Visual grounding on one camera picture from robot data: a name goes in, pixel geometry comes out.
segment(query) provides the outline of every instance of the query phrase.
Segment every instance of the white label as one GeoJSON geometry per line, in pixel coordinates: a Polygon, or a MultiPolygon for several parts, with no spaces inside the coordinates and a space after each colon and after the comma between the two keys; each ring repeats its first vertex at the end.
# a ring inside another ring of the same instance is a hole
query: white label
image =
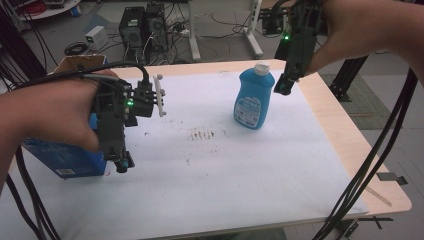
{"type": "Polygon", "coordinates": [[[235,107],[235,117],[241,123],[256,127],[261,113],[261,102],[257,98],[240,98],[235,107]]]}

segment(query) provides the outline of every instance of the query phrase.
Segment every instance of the cardboard box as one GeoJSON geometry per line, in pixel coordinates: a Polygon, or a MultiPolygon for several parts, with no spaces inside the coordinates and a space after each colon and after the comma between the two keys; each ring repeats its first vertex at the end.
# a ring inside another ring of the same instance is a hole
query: cardboard box
{"type": "MultiPolygon", "coordinates": [[[[71,56],[64,58],[53,73],[95,67],[106,63],[106,57],[71,56]]],[[[95,114],[90,117],[90,127],[97,128],[95,114]]],[[[61,178],[77,178],[103,175],[106,161],[102,152],[92,153],[69,144],[47,142],[39,139],[28,139],[23,144],[31,154],[38,158],[61,178]]]]}

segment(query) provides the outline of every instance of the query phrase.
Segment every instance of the blue detergent bottle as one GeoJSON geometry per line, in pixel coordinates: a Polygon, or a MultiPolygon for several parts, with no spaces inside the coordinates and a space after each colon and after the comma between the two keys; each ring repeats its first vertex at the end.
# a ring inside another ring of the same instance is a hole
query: blue detergent bottle
{"type": "Polygon", "coordinates": [[[268,62],[260,61],[240,74],[241,87],[234,104],[234,118],[250,129],[258,129],[265,122],[275,83],[269,66],[268,62]]]}

